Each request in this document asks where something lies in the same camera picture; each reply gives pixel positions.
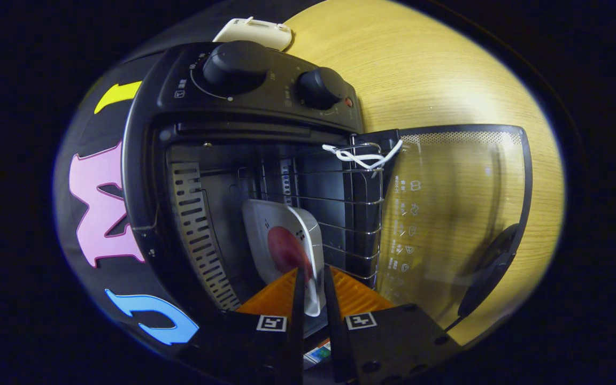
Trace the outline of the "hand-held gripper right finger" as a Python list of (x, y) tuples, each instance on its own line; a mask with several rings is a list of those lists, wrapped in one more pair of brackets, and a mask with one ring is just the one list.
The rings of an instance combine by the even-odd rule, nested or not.
[(417, 304), (391, 306), (332, 266), (324, 270), (333, 377), (346, 384), (409, 384), (463, 347)]

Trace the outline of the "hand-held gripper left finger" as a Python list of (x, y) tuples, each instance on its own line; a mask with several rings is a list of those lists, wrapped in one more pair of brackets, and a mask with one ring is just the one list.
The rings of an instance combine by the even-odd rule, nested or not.
[(181, 363), (223, 383), (301, 384), (304, 269), (284, 274), (260, 295), (288, 311), (218, 311), (178, 353)]

